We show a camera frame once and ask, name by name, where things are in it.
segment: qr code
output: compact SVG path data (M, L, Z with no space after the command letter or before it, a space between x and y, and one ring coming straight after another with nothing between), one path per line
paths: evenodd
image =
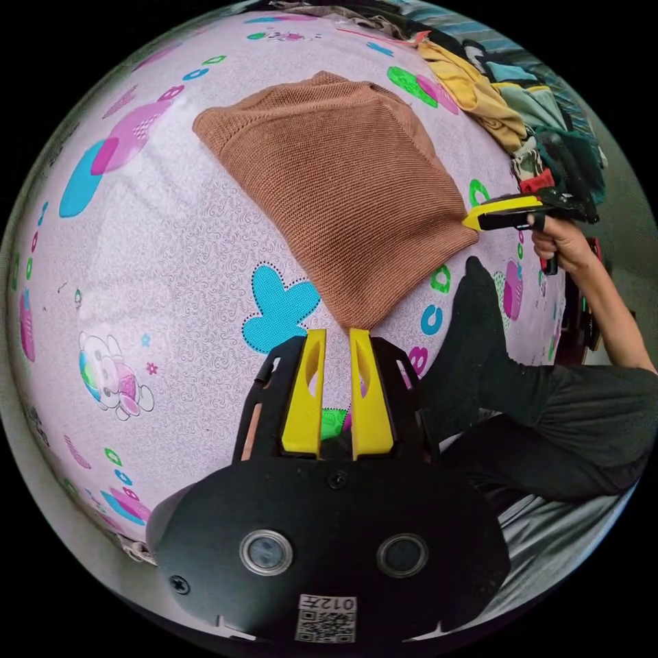
M354 643L356 600L334 596L302 596L295 639L321 644Z

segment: hand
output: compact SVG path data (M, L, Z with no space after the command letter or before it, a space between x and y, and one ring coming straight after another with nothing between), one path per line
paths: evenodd
M534 216L528 216L528 224L533 225ZM546 216L544 231L533 231L535 253L544 260L557 255L558 265L569 274L586 269L592 261L592 249L587 244L583 232L571 221L553 219Z

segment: brown sweater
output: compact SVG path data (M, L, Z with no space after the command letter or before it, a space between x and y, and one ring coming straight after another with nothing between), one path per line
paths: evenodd
M322 71L193 130L286 239L345 329L372 329L477 242L422 124L395 94Z

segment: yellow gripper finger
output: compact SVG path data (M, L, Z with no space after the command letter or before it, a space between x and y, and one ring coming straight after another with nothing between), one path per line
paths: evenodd
M462 224L466 228L472 228L475 231L480 229L480 216L486 212L510 212L512 210L518 210L519 208L528 208L530 212L532 208L539 208L543 206L542 202L534 196L527 195L523 197L511 197L509 199L501 199L500 201L488 201L479 206L475 206L471 212L468 213L466 219L462 221Z
M352 455L354 459L388 454L393 449L393 433L377 370L370 333L350 329L352 360ZM363 380L365 394L361 394Z
M308 331L282 436L283 449L286 452L314 454L316 459L320 456L326 344L325 329ZM310 384L316 374L313 395L310 392Z

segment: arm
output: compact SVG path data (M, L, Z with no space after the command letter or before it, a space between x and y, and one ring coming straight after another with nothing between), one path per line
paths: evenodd
M601 329L605 349L614 365L644 368L658 374L642 335L603 264L593 254L588 263L571 273Z
M530 225L534 218L528 218ZM546 260L557 256L581 290L598 322L605 349L614 365L656 373L642 335L603 264L573 223L546 217L544 232L533 231L535 253Z

